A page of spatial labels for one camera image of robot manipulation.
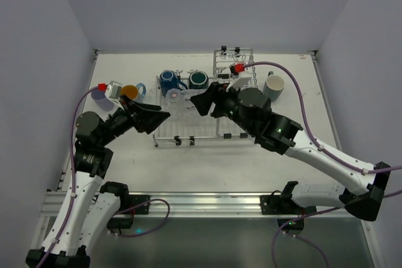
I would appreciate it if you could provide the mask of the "clear glass front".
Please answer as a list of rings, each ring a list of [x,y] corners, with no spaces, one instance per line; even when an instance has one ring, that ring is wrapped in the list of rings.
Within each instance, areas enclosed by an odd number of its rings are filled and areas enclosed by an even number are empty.
[[[190,100],[193,96],[201,94],[203,90],[188,89],[181,91],[180,109],[184,112],[195,112],[197,109]]]

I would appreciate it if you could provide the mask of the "light blue ceramic mug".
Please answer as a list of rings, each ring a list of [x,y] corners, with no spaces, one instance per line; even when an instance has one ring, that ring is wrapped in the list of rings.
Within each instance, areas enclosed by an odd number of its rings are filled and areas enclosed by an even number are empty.
[[[125,95],[129,99],[143,103],[146,96],[146,86],[143,83],[138,83],[136,85],[125,85],[120,91],[121,95]]]

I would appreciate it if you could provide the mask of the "clear glass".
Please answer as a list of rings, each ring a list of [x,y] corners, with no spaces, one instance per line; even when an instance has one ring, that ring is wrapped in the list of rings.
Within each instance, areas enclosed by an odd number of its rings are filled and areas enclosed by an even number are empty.
[[[180,89],[169,89],[165,95],[166,104],[171,107],[179,107],[184,103],[185,97]]]
[[[195,112],[197,109],[190,100],[193,96],[201,94],[203,90],[188,89],[181,91],[180,109],[184,112]]]

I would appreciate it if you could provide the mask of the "lavender plastic cup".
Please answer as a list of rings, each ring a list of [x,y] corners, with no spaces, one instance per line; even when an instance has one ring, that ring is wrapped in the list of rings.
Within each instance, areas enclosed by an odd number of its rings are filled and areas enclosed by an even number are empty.
[[[101,110],[109,112],[114,108],[114,104],[106,97],[105,92],[96,89],[90,93],[90,96]]]

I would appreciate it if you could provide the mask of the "grey blue mug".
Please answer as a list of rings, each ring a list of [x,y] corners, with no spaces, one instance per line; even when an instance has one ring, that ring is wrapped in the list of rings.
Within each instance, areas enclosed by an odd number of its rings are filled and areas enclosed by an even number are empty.
[[[279,75],[275,75],[270,71],[263,86],[263,95],[268,97],[272,102],[276,101],[285,89],[285,81]]]

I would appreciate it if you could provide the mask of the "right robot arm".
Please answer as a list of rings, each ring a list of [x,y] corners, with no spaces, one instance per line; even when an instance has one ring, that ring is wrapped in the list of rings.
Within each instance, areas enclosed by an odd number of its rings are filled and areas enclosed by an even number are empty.
[[[263,149],[297,159],[333,179],[330,185],[290,181],[268,201],[270,207],[290,211],[332,206],[361,220],[377,219],[390,175],[387,164],[365,163],[325,143],[314,143],[299,123],[274,113],[270,99],[258,88],[241,90],[214,82],[190,100],[201,116],[226,117]]]

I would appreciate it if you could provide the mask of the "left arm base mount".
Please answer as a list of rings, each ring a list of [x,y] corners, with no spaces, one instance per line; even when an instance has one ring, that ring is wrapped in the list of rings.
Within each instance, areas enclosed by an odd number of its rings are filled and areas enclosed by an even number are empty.
[[[118,211],[127,210],[120,217],[112,217],[107,223],[108,231],[122,234],[123,230],[129,230],[134,224],[136,216],[147,215],[149,213],[149,195],[129,195],[128,202]]]

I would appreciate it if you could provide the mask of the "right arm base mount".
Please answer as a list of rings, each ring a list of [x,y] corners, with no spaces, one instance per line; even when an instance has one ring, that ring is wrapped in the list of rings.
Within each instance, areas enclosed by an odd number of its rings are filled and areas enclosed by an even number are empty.
[[[305,214],[305,210],[294,204],[291,200],[282,200],[280,190],[274,190],[271,193],[261,195],[259,197],[259,205],[263,215],[297,215],[299,217]],[[288,234],[299,235],[302,233],[304,225],[303,220],[288,222],[283,230]]]

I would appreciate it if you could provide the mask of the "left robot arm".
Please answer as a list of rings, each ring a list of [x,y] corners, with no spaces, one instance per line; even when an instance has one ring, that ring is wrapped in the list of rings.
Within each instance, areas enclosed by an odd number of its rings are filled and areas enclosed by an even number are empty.
[[[41,247],[29,250],[29,267],[88,267],[90,253],[108,221],[129,208],[128,186],[104,182],[113,156],[106,146],[132,128],[138,133],[152,133],[170,113],[125,95],[119,103],[106,120],[92,111],[78,116],[68,190]]]

